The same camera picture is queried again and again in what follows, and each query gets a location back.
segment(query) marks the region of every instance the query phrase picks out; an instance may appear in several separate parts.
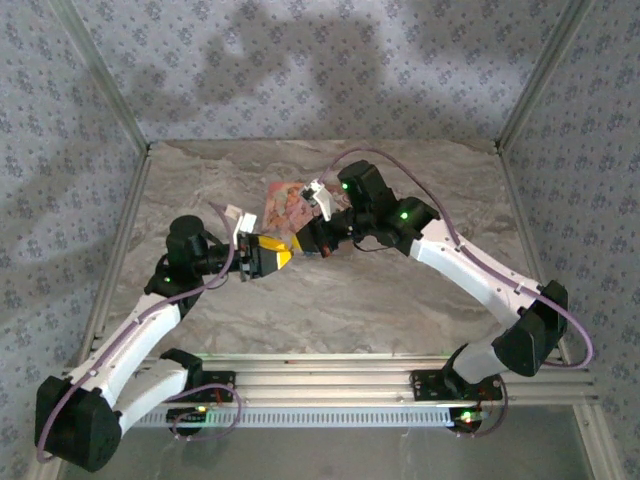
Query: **tabletop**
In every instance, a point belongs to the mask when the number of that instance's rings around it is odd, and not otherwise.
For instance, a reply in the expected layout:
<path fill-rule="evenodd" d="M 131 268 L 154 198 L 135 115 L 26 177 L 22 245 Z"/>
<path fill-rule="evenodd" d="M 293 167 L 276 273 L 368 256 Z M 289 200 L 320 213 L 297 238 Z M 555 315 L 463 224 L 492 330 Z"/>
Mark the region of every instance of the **tabletop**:
<path fill-rule="evenodd" d="M 317 178 L 332 157 L 356 145 L 387 151 L 441 199 L 457 230 L 510 268 L 527 274 L 499 159 L 448 141 L 180 141 L 152 145 L 150 168 L 123 267 L 110 300 L 107 331 L 131 312 L 165 252 L 169 224 L 197 215 L 225 239 L 209 201 L 258 215 L 274 182 Z M 393 164 L 375 163 L 398 197 L 422 192 Z M 375 246 L 371 240 L 366 245 Z M 191 353 L 448 354 L 496 327 L 491 314 L 457 285 L 395 250 L 350 250 L 327 259 L 294 256 L 281 271 L 241 283 L 237 274 L 205 292 L 152 354 Z"/>

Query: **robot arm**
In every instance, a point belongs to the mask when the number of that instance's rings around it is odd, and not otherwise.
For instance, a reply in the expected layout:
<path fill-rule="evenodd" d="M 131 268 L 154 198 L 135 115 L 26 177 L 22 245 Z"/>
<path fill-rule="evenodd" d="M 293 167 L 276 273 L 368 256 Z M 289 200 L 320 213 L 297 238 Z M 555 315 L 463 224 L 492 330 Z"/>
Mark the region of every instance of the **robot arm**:
<path fill-rule="evenodd" d="M 244 233 L 253 222 L 247 223 L 242 212 L 228 209 L 229 213 L 242 225 L 234 232 L 237 248 L 229 272 L 239 272 L 243 280 L 260 278 L 291 259 L 289 248 L 282 242 Z M 127 319 L 68 377 L 51 376 L 38 389 L 36 445 L 43 431 L 48 431 L 46 438 L 42 437 L 44 450 L 90 472 L 102 468 L 127 430 L 158 404 L 210 383 L 205 381 L 202 360 L 176 349 L 162 354 L 149 370 L 138 370 L 160 339 L 187 315 L 199 295 L 172 299 L 203 286 L 203 275 L 220 273 L 229 255 L 229 245 L 208 244 L 215 237 L 204 230 L 198 217 L 180 217 L 169 230 L 167 254 L 156 265 L 145 294 Z M 143 312 L 159 304 L 163 305 L 142 317 Z"/>
<path fill-rule="evenodd" d="M 334 212 L 320 205 L 322 216 L 311 220 L 296 236 L 295 246 L 306 252 L 331 255 L 343 241 L 359 242 L 374 236 L 379 243 L 435 268 L 482 303 L 502 329 L 485 339 L 461 347 L 443 369 L 444 382 L 454 395 L 505 371 L 533 376 L 566 330 L 566 319 L 526 291 L 537 291 L 566 308 L 567 292 L 551 282 L 542 287 L 514 272 L 460 237 L 457 245 L 440 214 L 421 200 L 397 199 L 376 167 L 365 160 L 338 174 L 351 207 Z M 302 195 L 312 205 L 326 196 L 312 182 Z M 505 286 L 471 261 L 461 246 L 485 265 L 518 284 Z"/>

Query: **purple cable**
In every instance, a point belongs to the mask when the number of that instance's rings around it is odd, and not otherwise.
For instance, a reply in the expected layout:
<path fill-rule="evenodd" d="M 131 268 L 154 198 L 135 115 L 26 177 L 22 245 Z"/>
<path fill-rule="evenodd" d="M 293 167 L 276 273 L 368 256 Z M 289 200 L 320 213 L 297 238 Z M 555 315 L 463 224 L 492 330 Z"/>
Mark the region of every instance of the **purple cable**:
<path fill-rule="evenodd" d="M 187 435 L 185 437 L 185 436 L 182 436 L 182 435 L 180 435 L 178 433 L 178 430 L 177 430 L 178 423 L 180 423 L 180 420 L 182 420 L 185 417 L 188 417 L 191 414 L 190 413 L 182 413 L 182 414 L 180 414 L 180 415 L 178 415 L 176 417 L 176 419 L 173 421 L 173 425 L 171 427 L 171 431 L 175 435 L 176 440 L 186 440 L 187 442 L 204 442 L 204 441 L 207 441 L 207 440 L 219 440 L 222 437 L 224 437 L 225 435 L 228 435 L 229 433 L 231 433 L 231 431 L 234 428 L 236 428 L 238 423 L 240 423 L 240 419 L 242 418 L 242 398 L 240 398 L 240 394 L 238 393 L 237 390 L 235 390 L 234 388 L 231 388 L 231 387 L 229 387 L 227 385 L 224 385 L 222 383 L 208 383 L 207 385 L 202 385 L 201 387 L 195 387 L 195 388 L 192 388 L 191 390 L 187 390 L 186 392 L 182 392 L 182 393 L 179 393 L 178 395 L 174 395 L 173 397 L 169 397 L 165 401 L 171 402 L 173 400 L 178 400 L 180 398 L 187 397 L 187 396 L 192 395 L 194 393 L 202 392 L 203 390 L 209 390 L 209 389 L 212 389 L 212 388 L 220 388 L 222 390 L 226 390 L 231 395 L 233 395 L 234 400 L 238 404 L 238 410 L 236 412 L 236 417 L 229 424 L 229 426 L 227 428 L 225 428 L 220 433 L 216 433 L 214 435 L 205 435 L 205 436 L 198 435 L 197 437 L 192 437 L 191 435 Z"/>
<path fill-rule="evenodd" d="M 127 325 L 127 327 L 124 330 L 122 330 L 122 332 L 120 332 L 120 334 L 116 337 L 113 343 L 109 345 L 109 347 L 105 349 L 104 353 L 100 355 L 100 357 L 96 360 L 96 362 L 93 364 L 91 369 L 87 373 L 85 373 L 82 377 L 80 377 L 80 379 L 74 385 L 71 386 L 71 388 L 67 391 L 67 393 L 65 393 L 62 396 L 60 401 L 56 404 L 56 406 L 53 408 L 53 410 L 49 414 L 49 417 L 47 418 L 47 421 L 45 422 L 44 427 L 42 428 L 40 438 L 38 439 L 38 446 L 37 446 L 38 450 L 36 453 L 36 457 L 40 463 L 48 463 L 51 460 L 53 460 L 53 458 L 55 458 L 53 455 L 51 455 L 50 457 L 45 457 L 44 455 L 44 448 L 47 443 L 47 438 L 49 438 L 49 434 L 51 433 L 51 428 L 53 427 L 53 423 L 55 422 L 56 418 L 58 417 L 58 415 L 60 414 L 64 406 L 67 404 L 69 399 L 72 397 L 72 395 L 80 387 L 82 387 L 82 385 L 87 383 L 89 379 L 92 377 L 91 372 L 92 371 L 95 372 L 98 368 L 104 365 L 104 363 L 111 357 L 113 352 L 117 350 L 120 347 L 120 345 L 122 345 L 122 343 L 129 337 L 131 332 L 135 330 L 138 326 L 142 325 L 150 315 L 153 315 L 155 312 L 157 312 L 158 310 L 160 310 L 162 307 L 166 305 L 177 302 L 178 300 L 182 300 L 183 298 L 191 297 L 193 295 L 197 295 L 199 293 L 204 292 L 207 288 L 214 286 L 215 283 L 218 282 L 227 273 L 227 270 L 229 270 L 229 267 L 231 267 L 231 262 L 233 261 L 233 254 L 235 252 L 233 230 L 231 228 L 231 225 L 229 224 L 229 221 L 227 220 L 227 217 L 224 214 L 223 208 L 220 205 L 217 205 L 213 202 L 209 202 L 209 205 L 211 205 L 213 209 L 216 211 L 216 213 L 220 216 L 220 219 L 224 224 L 224 228 L 227 231 L 227 235 L 229 236 L 229 255 L 227 256 L 227 261 L 222 267 L 222 270 L 220 270 L 220 272 L 212 280 L 205 283 L 204 285 L 198 288 L 194 288 L 193 290 L 190 290 L 188 292 L 181 293 L 173 297 L 169 297 L 147 308 L 144 312 L 142 312 L 138 316 L 137 323 L 135 320 L 132 321 L 129 325 Z"/>
<path fill-rule="evenodd" d="M 416 176 L 413 173 L 411 173 L 411 171 L 407 167 L 405 167 L 402 163 L 400 163 L 400 161 L 396 160 L 394 157 L 392 157 L 388 153 L 386 153 L 386 152 L 384 152 L 382 150 L 379 150 L 377 148 L 374 148 L 374 147 L 354 147 L 354 148 L 350 148 L 349 150 L 345 150 L 344 152 L 339 154 L 337 157 L 335 157 L 331 161 L 331 163 L 326 168 L 326 170 L 322 173 L 322 175 L 320 175 L 320 178 L 318 179 L 318 183 L 321 183 L 321 184 L 324 183 L 324 180 L 326 179 L 327 175 L 329 175 L 329 172 L 336 165 L 336 163 L 338 163 L 340 160 L 342 160 L 347 155 L 349 155 L 351 153 L 354 153 L 354 152 L 371 152 L 371 153 L 375 153 L 377 155 L 380 155 L 380 156 L 386 158 L 387 160 L 389 160 L 393 164 L 395 164 L 411 180 L 413 180 L 413 182 L 420 188 L 420 190 L 422 190 L 433 201 L 433 203 L 436 204 L 436 207 L 438 207 L 438 210 L 440 211 L 440 214 L 442 215 L 442 220 L 444 220 L 444 223 L 447 225 L 447 229 L 449 230 L 449 234 L 451 235 L 451 238 L 453 239 L 453 241 L 456 244 L 456 246 L 458 247 L 458 249 L 462 253 L 464 253 L 465 256 L 469 260 L 471 260 L 474 264 L 476 264 L 476 266 L 478 266 L 484 272 L 486 272 L 489 275 L 491 275 L 496 280 L 502 282 L 503 284 L 505 284 L 505 285 L 507 285 L 507 286 L 509 286 L 509 287 L 511 287 L 513 289 L 518 288 L 518 283 L 517 282 L 511 280 L 509 277 L 506 277 L 506 276 L 502 275 L 500 272 L 497 272 L 496 270 L 494 270 L 490 266 L 486 265 L 484 262 L 482 262 L 482 260 L 480 260 L 478 257 L 476 257 L 473 253 L 471 253 L 471 251 L 469 251 L 469 249 L 467 249 L 467 247 L 465 247 L 464 245 L 461 245 L 460 237 L 458 236 L 458 232 L 456 232 L 455 226 L 453 224 L 453 220 L 451 220 L 451 217 L 447 213 L 447 210 L 444 208 L 444 205 L 440 202 L 440 200 L 438 200 L 438 197 L 436 197 L 425 185 L 423 185 L 422 182 L 420 180 L 418 180 L 416 178 Z M 545 365 L 551 365 L 551 366 L 558 367 L 558 368 L 572 368 L 572 369 L 578 369 L 578 368 L 586 367 L 589 364 L 589 362 L 591 362 L 591 359 L 593 358 L 593 342 L 591 341 L 591 338 L 589 337 L 589 334 L 587 333 L 585 328 L 580 324 L 580 322 L 571 313 L 569 313 L 566 309 L 562 308 L 560 305 L 558 305 L 555 302 L 549 300 L 548 298 L 543 297 L 538 292 L 536 292 L 534 290 L 531 290 L 530 288 L 526 288 L 526 287 L 522 287 L 520 289 L 520 291 L 522 291 L 522 292 L 526 293 L 527 295 L 535 298 L 536 300 L 544 303 L 548 307 L 551 307 L 553 310 L 555 310 L 560 315 L 565 317 L 569 321 L 569 323 L 571 323 L 571 325 L 573 325 L 574 328 L 576 330 L 578 330 L 578 332 L 580 333 L 580 335 L 584 339 L 585 345 L 587 347 L 587 353 L 585 355 L 584 360 L 582 360 L 581 362 L 567 364 L 567 365 L 545 362 Z"/>

